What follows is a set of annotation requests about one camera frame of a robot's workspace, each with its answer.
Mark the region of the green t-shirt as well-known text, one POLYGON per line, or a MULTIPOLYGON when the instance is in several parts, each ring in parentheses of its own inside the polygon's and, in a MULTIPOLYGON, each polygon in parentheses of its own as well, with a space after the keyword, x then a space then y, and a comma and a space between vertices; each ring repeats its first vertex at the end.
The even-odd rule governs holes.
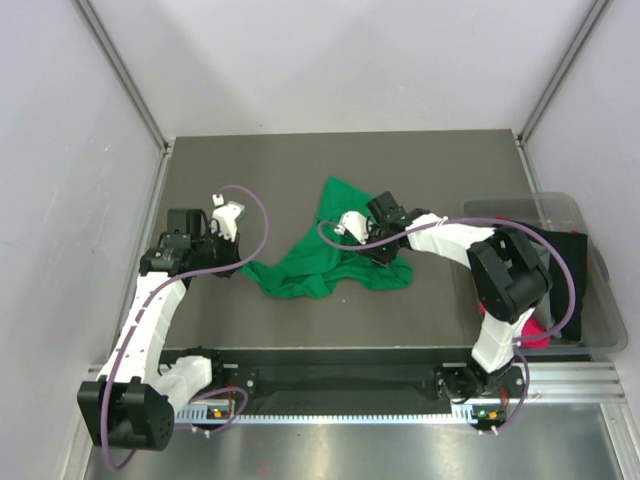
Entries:
POLYGON ((341 245, 354 242, 339 236, 323 221, 338 223, 343 213, 367 212, 372 195, 331 176, 327 179, 310 230, 273 265, 254 260, 240 269, 262 292, 277 299, 297 297, 320 299, 331 295, 342 280, 354 280, 372 291, 400 290, 412 283, 413 269, 398 257, 388 267, 380 266, 358 252, 336 249, 326 243, 341 245))

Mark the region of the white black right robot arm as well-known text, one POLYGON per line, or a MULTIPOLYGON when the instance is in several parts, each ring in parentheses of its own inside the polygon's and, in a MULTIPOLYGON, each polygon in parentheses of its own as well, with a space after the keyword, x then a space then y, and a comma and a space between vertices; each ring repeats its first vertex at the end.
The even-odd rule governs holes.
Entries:
POLYGON ((453 223, 424 209, 407 212, 389 192, 366 207, 367 216, 345 213, 340 223, 373 262, 388 266, 407 249, 470 270, 484 314, 466 380, 474 393, 492 394, 514 359, 514 340, 552 286, 538 252, 518 229, 453 223))

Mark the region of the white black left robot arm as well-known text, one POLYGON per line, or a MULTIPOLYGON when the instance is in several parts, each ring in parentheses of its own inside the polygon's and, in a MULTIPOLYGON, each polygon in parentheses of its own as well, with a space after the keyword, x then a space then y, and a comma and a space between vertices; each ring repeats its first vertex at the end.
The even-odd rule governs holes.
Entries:
POLYGON ((242 205, 230 201, 207 215, 200 209, 172 209, 157 246, 139 261, 136 291, 121 336, 97 378, 81 384, 77 402, 96 446, 160 451, 174 420, 199 391, 216 396, 227 374, 206 357, 188 355, 166 372, 161 353, 189 273, 214 270, 229 277, 239 262, 237 220, 242 205))

